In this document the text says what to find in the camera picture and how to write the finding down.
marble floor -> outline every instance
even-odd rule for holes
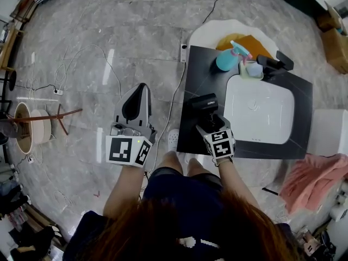
[[[104,144],[119,100],[117,81],[98,48],[91,46],[76,53],[90,44],[102,48],[120,79],[122,94],[140,82],[148,84],[152,91],[151,122],[161,132],[183,70],[180,43],[201,25],[214,1],[50,0],[37,8],[25,26],[15,61],[18,84],[25,85],[28,78],[35,79],[35,86],[53,84],[61,64],[69,69],[66,81],[56,82],[64,91],[62,96],[44,88],[35,92],[34,100],[27,100],[28,91],[16,88],[8,93],[14,101],[10,113],[22,101],[31,108],[46,107],[50,114],[57,111],[59,103],[66,111],[83,108],[81,113],[64,119],[69,136],[52,121],[55,139],[33,149],[33,164],[23,161],[18,166],[33,204],[60,225],[67,239],[84,212],[102,211],[120,173],[120,167],[105,162]],[[283,0],[219,0],[208,20],[230,18],[261,29],[292,58],[294,73],[314,85],[314,108],[345,108],[348,77],[326,63],[314,20]],[[57,81],[63,76],[63,70],[59,70]],[[179,126],[184,83],[175,97],[167,131]],[[164,135],[159,141],[158,160],[165,148]],[[8,151],[14,164],[24,157],[13,140]],[[147,169],[153,166],[155,153],[151,151]],[[235,165],[272,219],[286,215],[282,200],[261,191],[261,187],[281,178],[291,163],[236,159]],[[334,194],[333,189],[318,214],[303,210],[290,216],[293,230],[303,225],[314,229],[324,221]]]

sink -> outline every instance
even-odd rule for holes
[[[236,75],[227,82],[223,116],[236,140],[284,144],[293,128],[294,106],[290,90]]]

spray bottle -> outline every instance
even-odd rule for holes
[[[246,50],[240,44],[231,41],[233,48],[222,51],[218,57],[216,57],[216,65],[222,71],[229,71],[235,65],[239,63],[239,55],[243,57],[243,63],[245,65],[245,61],[252,59],[252,55],[248,50]]]

orange object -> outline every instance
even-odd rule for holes
[[[233,41],[233,40],[231,39],[229,40],[229,42],[225,42],[224,45],[220,45],[216,49],[226,50],[226,49],[232,48],[233,46],[231,45],[230,41]],[[266,50],[266,48],[263,47],[261,42],[255,39],[252,35],[248,35],[248,36],[236,39],[234,41],[240,44],[241,46],[245,47],[245,49],[248,50],[250,54],[252,55],[252,60],[254,61],[256,61],[256,57],[258,55],[263,55],[273,59],[271,54]]]

person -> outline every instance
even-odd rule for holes
[[[177,140],[175,129],[142,200],[144,170],[122,168],[103,216],[83,216],[64,261],[300,259],[289,226],[260,210],[230,159],[219,159],[219,178],[191,158],[184,177]]]
[[[35,233],[30,242],[21,244],[19,247],[11,250],[10,254],[14,261],[40,261],[48,253],[53,237],[61,238],[59,229],[56,226],[49,225],[43,230]]]
[[[5,215],[12,213],[14,210],[19,208],[21,205],[28,203],[31,204],[29,195],[24,195],[21,191],[23,186],[17,185],[12,188],[8,194],[0,195],[0,219]],[[12,201],[12,199],[20,192],[20,196],[16,201]]]

